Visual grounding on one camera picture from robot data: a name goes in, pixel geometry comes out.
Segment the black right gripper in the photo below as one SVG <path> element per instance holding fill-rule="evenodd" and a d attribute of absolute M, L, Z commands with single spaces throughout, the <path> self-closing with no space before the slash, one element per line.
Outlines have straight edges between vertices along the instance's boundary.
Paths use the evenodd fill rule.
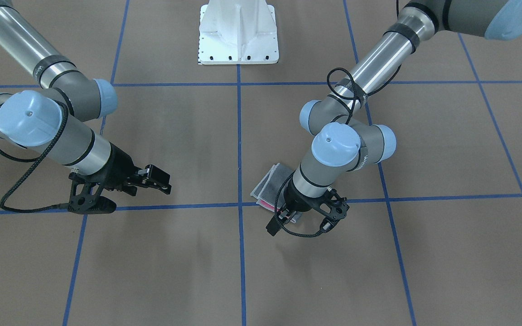
<path fill-rule="evenodd" d="M 136 167 L 131 157 L 117 146 L 111 145 L 111 154 L 102 169 L 91 175 L 70 173 L 72 180 L 68 211 L 72 213 L 112 213 L 116 203 L 101 195 L 103 190 L 124 192 L 136 196 L 137 187 L 155 188 L 170 194 L 170 175 L 155 165 L 144 169 Z"/>

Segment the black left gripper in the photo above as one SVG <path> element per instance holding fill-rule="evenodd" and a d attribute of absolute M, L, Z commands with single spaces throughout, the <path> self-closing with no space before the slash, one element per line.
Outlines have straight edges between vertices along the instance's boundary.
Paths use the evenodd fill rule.
<path fill-rule="evenodd" d="M 347 216 L 349 209 L 347 198 L 340 197 L 335 188 L 327 187 L 324 194 L 319 197 L 308 197 L 296 190 L 292 176 L 288 176 L 277 191 L 275 197 L 276 207 L 273 217 L 266 226 L 267 232 L 275 236 L 278 231 L 298 237 L 318 237 L 331 231 L 340 220 Z M 285 227 L 294 212 L 308 212 L 311 209 L 324 216 L 319 230 L 313 235 L 304 235 L 292 232 Z"/>

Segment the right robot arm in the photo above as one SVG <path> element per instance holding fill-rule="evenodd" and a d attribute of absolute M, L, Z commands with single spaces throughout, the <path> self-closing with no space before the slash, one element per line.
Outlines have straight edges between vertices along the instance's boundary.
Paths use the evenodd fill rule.
<path fill-rule="evenodd" d="M 112 213 L 116 203 L 103 190 L 135 196 L 137 189 L 170 194 L 170 175 L 154 165 L 137 167 L 131 157 L 86 125 L 113 113 L 116 91 L 106 80 L 87 78 L 13 7 L 0 0 L 0 45 L 40 86 L 0 93 L 0 155 L 31 167 L 2 196 L 0 208 L 33 213 L 64 209 L 81 215 Z M 33 209 L 12 208 L 7 200 L 44 159 L 70 169 L 66 203 Z"/>

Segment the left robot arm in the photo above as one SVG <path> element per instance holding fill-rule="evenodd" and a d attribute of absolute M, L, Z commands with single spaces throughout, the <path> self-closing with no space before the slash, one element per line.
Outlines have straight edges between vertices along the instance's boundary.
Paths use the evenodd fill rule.
<path fill-rule="evenodd" d="M 331 231 L 346 217 L 347 199 L 332 184 L 342 173 L 388 159 L 397 146 L 390 128 L 363 124 L 354 114 L 389 85 L 422 42 L 440 31 L 516 39 L 522 35 L 522 0 L 411 0 L 354 68 L 334 68 L 332 72 L 342 72 L 344 78 L 335 85 L 327 79 L 327 97 L 307 102 L 299 114 L 300 125 L 314 138 L 299 166 L 277 180 L 274 213 L 266 226 L 270 235 L 287 231 L 286 224 L 297 213 L 314 210 L 323 215 L 313 237 Z"/>

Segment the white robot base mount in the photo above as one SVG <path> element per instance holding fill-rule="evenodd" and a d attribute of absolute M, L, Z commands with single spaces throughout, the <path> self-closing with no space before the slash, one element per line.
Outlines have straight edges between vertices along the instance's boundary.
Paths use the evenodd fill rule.
<path fill-rule="evenodd" d="M 210 0 L 201 6 L 198 64 L 276 64 L 277 17 L 265 0 Z"/>

